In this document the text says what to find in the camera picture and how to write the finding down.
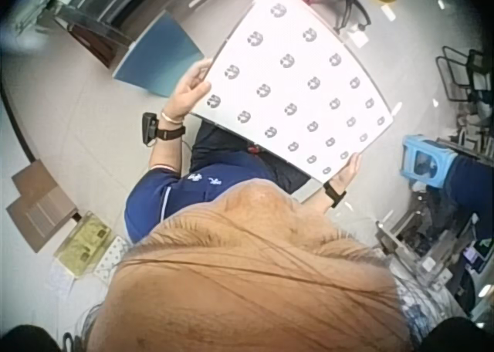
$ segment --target white tile floor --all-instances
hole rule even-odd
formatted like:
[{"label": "white tile floor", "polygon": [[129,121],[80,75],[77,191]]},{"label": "white tile floor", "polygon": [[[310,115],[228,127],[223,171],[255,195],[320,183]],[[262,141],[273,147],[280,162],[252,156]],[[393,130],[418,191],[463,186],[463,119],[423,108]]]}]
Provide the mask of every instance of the white tile floor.
[{"label": "white tile floor", "polygon": [[[199,10],[181,17],[180,23],[198,47],[213,56],[250,1],[208,0]],[[368,42],[359,47],[365,40],[354,42],[342,34],[390,108],[402,103],[393,126],[365,151],[362,171],[350,186],[346,204],[331,212],[341,228],[371,245],[375,243],[374,222],[392,211],[386,224],[393,225],[407,208],[408,183],[398,173],[402,137],[422,133],[434,138],[455,126],[456,105],[445,98],[434,58],[443,45],[480,48],[479,27],[472,23],[469,9],[455,6],[455,0],[446,1],[446,9],[441,10],[437,0],[398,0],[390,5],[396,16],[390,21],[381,4],[361,0],[373,20],[365,32]],[[318,5],[315,9],[334,24],[333,7]],[[96,213],[125,235],[124,202],[146,171],[150,153],[140,141],[140,115],[158,112],[166,100],[112,80],[110,72],[61,29],[55,29],[49,39],[48,52],[8,57],[3,62],[2,75],[15,114],[36,156],[80,211]],[[187,119],[185,140],[189,144],[198,125],[197,119]],[[6,205],[15,199],[9,178],[22,168],[22,163],[11,168],[12,155],[19,150],[4,136],[3,217]],[[184,159],[189,156],[185,147]],[[303,199],[317,187],[310,182],[297,196]],[[2,271],[13,279],[15,274],[8,266],[19,254],[12,248],[20,242],[15,227],[2,218],[2,248],[10,248],[2,253]],[[2,303],[13,296],[8,289],[2,287]],[[19,320],[35,321],[28,314]]]}]

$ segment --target cardboard sheet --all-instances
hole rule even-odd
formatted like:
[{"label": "cardboard sheet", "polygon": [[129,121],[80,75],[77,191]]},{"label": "cardboard sheet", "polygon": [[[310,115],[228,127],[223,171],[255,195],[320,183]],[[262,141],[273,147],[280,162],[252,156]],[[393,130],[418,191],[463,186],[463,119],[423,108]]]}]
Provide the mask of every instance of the cardboard sheet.
[{"label": "cardboard sheet", "polygon": [[206,79],[196,115],[321,182],[392,122],[365,70],[302,0],[255,0]]}]

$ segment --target dark pants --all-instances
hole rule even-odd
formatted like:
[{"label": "dark pants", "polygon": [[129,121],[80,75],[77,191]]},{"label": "dark pants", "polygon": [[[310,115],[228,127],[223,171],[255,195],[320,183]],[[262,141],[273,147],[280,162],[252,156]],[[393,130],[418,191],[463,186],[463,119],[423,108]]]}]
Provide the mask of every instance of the dark pants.
[{"label": "dark pants", "polygon": [[[203,121],[192,147],[191,172],[210,165],[213,154],[229,151],[247,153],[248,145],[246,140]],[[261,151],[256,156],[271,172],[274,182],[289,194],[301,188],[310,179],[305,173],[267,151]]]}]

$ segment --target wristwatch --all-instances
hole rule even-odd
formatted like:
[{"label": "wristwatch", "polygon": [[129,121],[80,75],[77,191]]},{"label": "wristwatch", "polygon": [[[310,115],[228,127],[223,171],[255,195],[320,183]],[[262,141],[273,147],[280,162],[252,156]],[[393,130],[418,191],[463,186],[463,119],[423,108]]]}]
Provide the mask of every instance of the wristwatch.
[{"label": "wristwatch", "polygon": [[338,194],[333,186],[330,185],[330,182],[326,182],[324,185],[324,190],[326,191],[326,195],[329,196],[330,198],[333,199],[334,203],[333,205],[331,205],[331,208],[336,208],[337,205],[340,203],[340,201],[343,200],[343,198],[345,197],[345,195],[347,194],[346,191],[343,191],[343,193],[340,195]]},{"label": "wristwatch", "polygon": [[183,134],[185,134],[184,126],[177,130],[160,130],[159,128],[156,130],[156,137],[163,141],[174,140],[175,138],[182,137]]}]

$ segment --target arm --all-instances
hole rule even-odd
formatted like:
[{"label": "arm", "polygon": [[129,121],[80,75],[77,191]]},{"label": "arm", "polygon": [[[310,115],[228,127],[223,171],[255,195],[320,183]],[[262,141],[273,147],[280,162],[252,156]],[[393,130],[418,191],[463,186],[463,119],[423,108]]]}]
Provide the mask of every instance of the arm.
[{"label": "arm", "polygon": [[[195,104],[211,89],[211,84],[202,82],[201,75],[211,66],[210,59],[195,63],[180,79],[175,91],[165,105],[158,128],[161,130],[177,130],[183,124],[184,117]],[[181,173],[182,142],[181,138],[163,141],[156,139],[153,147],[149,168],[167,168]]]},{"label": "arm", "polygon": [[[348,161],[347,165],[330,180],[331,187],[339,194],[347,189],[348,185],[352,182],[354,177],[360,168],[361,155],[353,154]],[[317,212],[325,214],[333,205],[332,198],[326,195],[324,188],[320,188],[317,192],[310,196],[302,203],[304,206],[309,207]]]}]

